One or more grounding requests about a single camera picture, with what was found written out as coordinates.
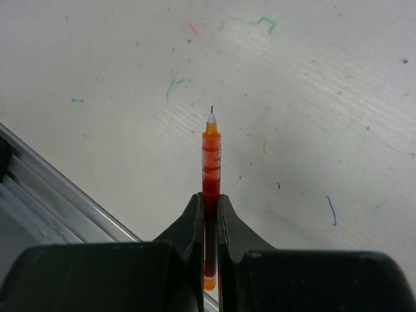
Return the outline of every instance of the marker mark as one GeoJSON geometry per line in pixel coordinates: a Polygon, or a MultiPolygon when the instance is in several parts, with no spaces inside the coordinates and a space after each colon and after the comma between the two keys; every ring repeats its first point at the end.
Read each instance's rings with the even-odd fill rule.
{"type": "Polygon", "coordinates": [[[195,39],[196,36],[198,35],[198,31],[196,30],[196,28],[193,26],[191,22],[188,23],[188,27],[194,32],[195,34],[194,39],[195,39]]]}
{"type": "Polygon", "coordinates": [[[270,24],[270,27],[268,28],[268,35],[269,36],[274,35],[274,28],[276,27],[276,22],[271,20],[270,18],[262,17],[258,21],[246,21],[245,19],[242,19],[242,18],[233,18],[233,20],[243,21],[245,23],[249,23],[252,25],[257,25],[257,24],[260,24],[262,21],[266,21],[267,23],[270,24]]]}
{"type": "Polygon", "coordinates": [[[168,90],[166,91],[166,100],[167,101],[169,101],[169,95],[170,95],[170,91],[172,90],[172,88],[174,87],[174,85],[178,85],[178,84],[180,84],[180,83],[182,83],[182,82],[184,82],[185,80],[184,79],[181,79],[181,80],[177,80],[175,77],[174,77],[174,71],[173,70],[170,70],[170,75],[171,75],[171,77],[172,77],[172,80],[170,81],[170,84],[169,84],[169,88],[168,88],[168,90]]]}
{"type": "Polygon", "coordinates": [[[325,196],[325,198],[328,199],[328,203],[329,203],[329,205],[331,207],[331,210],[332,210],[332,214],[333,214],[333,224],[332,225],[336,226],[337,225],[337,216],[335,215],[335,209],[332,206],[331,198],[329,198],[329,196],[325,196]]]}

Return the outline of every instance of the pen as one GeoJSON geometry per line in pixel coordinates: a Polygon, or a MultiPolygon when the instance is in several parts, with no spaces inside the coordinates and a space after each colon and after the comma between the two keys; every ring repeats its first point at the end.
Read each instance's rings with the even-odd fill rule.
{"type": "Polygon", "coordinates": [[[215,288],[217,224],[216,211],[220,198],[221,179],[221,134],[211,106],[207,128],[202,133],[202,194],[205,221],[205,270],[204,289],[215,288]]]}

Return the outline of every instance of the black object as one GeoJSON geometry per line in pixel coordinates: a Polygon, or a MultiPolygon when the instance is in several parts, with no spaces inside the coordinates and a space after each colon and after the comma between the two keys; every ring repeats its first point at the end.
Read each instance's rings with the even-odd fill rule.
{"type": "Polygon", "coordinates": [[[7,173],[7,167],[12,156],[12,147],[3,138],[0,138],[0,183],[7,173]]]}
{"type": "MultiPolygon", "coordinates": [[[[225,195],[218,204],[221,311],[416,311],[405,277],[373,252],[277,250],[225,195]]],[[[203,311],[203,203],[153,242],[41,246],[14,263],[0,311],[203,311]]]]}

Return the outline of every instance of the teal marker mark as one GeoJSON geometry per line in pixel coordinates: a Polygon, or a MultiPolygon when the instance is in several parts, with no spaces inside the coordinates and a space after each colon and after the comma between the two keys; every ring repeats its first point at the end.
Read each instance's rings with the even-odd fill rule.
{"type": "Polygon", "coordinates": [[[276,22],[271,20],[270,18],[261,18],[258,21],[246,21],[245,19],[242,19],[242,18],[233,18],[233,20],[243,21],[245,23],[249,23],[249,24],[252,24],[252,25],[257,25],[257,24],[260,24],[262,21],[266,21],[267,23],[270,24],[270,27],[268,28],[268,35],[269,36],[274,35],[274,28],[277,25],[276,22]]]}
{"type": "Polygon", "coordinates": [[[170,95],[170,91],[172,90],[172,88],[174,87],[174,85],[178,85],[179,83],[183,83],[185,80],[184,79],[181,79],[181,80],[177,80],[175,77],[174,77],[174,71],[173,70],[170,70],[170,75],[172,76],[172,80],[170,81],[170,84],[169,84],[169,88],[168,88],[168,90],[166,91],[166,100],[167,101],[169,101],[169,95],[170,95]]]}

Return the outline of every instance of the whiteboard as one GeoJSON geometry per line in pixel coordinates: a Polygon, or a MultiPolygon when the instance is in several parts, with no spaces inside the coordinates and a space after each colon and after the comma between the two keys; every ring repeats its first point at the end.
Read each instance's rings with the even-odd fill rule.
{"type": "Polygon", "coordinates": [[[3,0],[0,122],[151,240],[201,190],[213,105],[222,192],[250,227],[385,252],[416,287],[414,16],[412,0],[3,0]]]}

